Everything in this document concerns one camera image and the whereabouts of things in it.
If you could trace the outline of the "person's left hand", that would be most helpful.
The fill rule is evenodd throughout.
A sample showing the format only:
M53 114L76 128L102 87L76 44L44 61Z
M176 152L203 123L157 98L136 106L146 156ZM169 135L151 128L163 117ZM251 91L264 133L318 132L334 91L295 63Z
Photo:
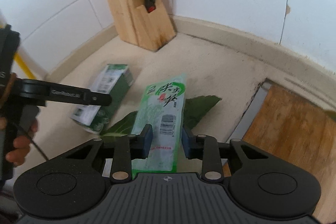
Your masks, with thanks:
M1 117L1 130L4 130L6 125L6 118ZM28 132L31 139L34 138L35 133L38 131L38 125L38 120L35 119ZM13 142L14 150L7 153L6 160L13 163L15 166L22 165L30 151L30 143L31 141L28 137L23 135L18 136Z

